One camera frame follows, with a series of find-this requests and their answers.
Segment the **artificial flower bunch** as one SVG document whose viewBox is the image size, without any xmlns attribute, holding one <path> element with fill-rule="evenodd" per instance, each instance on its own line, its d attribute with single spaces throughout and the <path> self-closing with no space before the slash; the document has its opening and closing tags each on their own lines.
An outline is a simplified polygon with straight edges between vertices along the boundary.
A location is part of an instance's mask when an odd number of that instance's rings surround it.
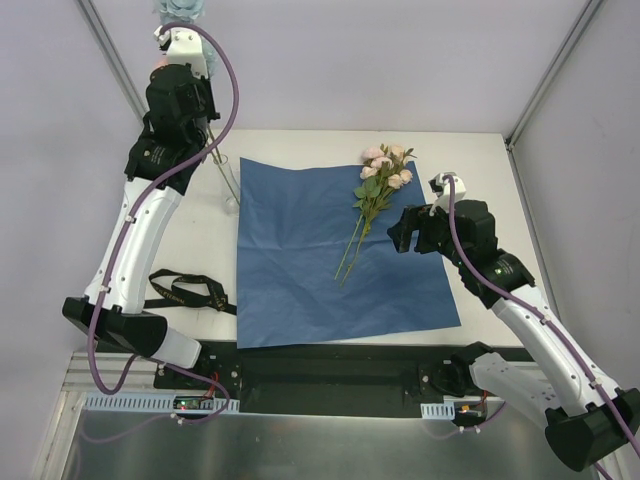
<svg viewBox="0 0 640 480">
<path fill-rule="evenodd" d="M 361 155 L 361 184 L 353 190 L 356 198 L 352 205 L 359 211 L 352 236 L 345 248 L 334 279 L 343 285 L 359 256 L 361 245 L 372 229 L 379 214 L 391 208 L 391 197 L 412 182 L 413 173 L 407 164 L 415 159 L 414 149 L 399 145 L 373 146 Z"/>
</svg>

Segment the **blue wrapping paper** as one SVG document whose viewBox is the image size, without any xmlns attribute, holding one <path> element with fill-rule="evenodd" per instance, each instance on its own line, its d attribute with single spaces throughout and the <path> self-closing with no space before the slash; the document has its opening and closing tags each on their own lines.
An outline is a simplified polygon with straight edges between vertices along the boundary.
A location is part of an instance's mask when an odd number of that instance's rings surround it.
<svg viewBox="0 0 640 480">
<path fill-rule="evenodd" d="M 357 166 L 291 170 L 240 161 L 237 344 L 274 347 L 461 324 L 437 253 L 396 252 L 387 234 L 425 202 L 418 177 L 360 235 Z"/>
</svg>

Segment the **black printed ribbon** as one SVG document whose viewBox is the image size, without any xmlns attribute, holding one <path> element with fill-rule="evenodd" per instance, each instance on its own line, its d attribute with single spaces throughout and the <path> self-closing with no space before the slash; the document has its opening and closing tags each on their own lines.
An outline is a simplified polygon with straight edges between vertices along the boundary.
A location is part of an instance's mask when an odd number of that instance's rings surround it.
<svg viewBox="0 0 640 480">
<path fill-rule="evenodd" d="M 237 306 L 229 301 L 223 285 L 206 275 L 159 269 L 150 274 L 148 280 L 159 298 L 146 300 L 146 309 L 210 308 L 230 315 L 237 314 Z"/>
</svg>

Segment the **pink rose stem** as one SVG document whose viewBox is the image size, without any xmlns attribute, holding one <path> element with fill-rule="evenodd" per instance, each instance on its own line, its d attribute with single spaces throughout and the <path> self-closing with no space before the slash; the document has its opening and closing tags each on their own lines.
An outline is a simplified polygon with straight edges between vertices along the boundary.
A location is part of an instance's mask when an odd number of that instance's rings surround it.
<svg viewBox="0 0 640 480">
<path fill-rule="evenodd" d="M 167 60 L 166 56 L 163 56 L 157 63 L 156 65 L 153 67 L 154 70 L 157 69 L 161 69 L 161 68 L 165 68 L 166 66 L 169 65 L 169 61 Z"/>
</svg>

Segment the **blue flower stem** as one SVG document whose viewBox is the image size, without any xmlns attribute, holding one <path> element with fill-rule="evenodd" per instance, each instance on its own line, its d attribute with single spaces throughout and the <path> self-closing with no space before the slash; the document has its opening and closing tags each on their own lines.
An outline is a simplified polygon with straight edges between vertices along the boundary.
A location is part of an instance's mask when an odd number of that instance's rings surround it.
<svg viewBox="0 0 640 480">
<path fill-rule="evenodd" d="M 154 11 L 159 15 L 162 33 L 173 27 L 188 25 L 192 25 L 194 29 L 197 19 L 203 14 L 204 2 L 202 0 L 159 0 L 154 2 Z M 210 78 L 207 80 L 210 80 L 214 73 L 217 54 L 206 39 L 203 39 L 203 43 L 210 72 Z"/>
</svg>

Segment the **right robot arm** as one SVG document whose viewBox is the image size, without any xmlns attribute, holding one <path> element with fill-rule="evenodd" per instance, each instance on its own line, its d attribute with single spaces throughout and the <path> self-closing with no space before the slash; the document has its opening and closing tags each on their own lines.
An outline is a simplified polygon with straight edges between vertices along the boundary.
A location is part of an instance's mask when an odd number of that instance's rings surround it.
<svg viewBox="0 0 640 480">
<path fill-rule="evenodd" d="M 451 211 L 409 206 L 387 233 L 399 253 L 450 260 L 465 288 L 508 326 L 545 376 L 538 380 L 476 342 L 454 355 L 450 382 L 457 392 L 498 395 L 542 429 L 554 454 L 577 472 L 625 444 L 639 447 L 638 389 L 621 388 L 560 324 L 523 263 L 499 248 L 485 202 L 462 200 Z"/>
</svg>

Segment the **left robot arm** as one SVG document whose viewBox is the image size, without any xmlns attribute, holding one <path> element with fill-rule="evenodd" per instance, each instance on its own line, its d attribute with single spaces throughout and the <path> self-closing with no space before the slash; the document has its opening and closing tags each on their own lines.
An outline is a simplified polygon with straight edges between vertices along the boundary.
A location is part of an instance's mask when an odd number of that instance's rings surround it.
<svg viewBox="0 0 640 480">
<path fill-rule="evenodd" d="M 166 65 L 151 73 L 146 97 L 149 110 L 129 152 L 122 207 L 108 249 L 84 294 L 66 298 L 62 314 L 97 340 L 177 365 L 179 380 L 199 389 L 209 382 L 212 369 L 200 357 L 201 344 L 146 311 L 144 304 L 162 236 L 195 169 L 188 167 L 158 186 L 152 183 L 205 147 L 210 84 L 188 66 Z"/>
</svg>

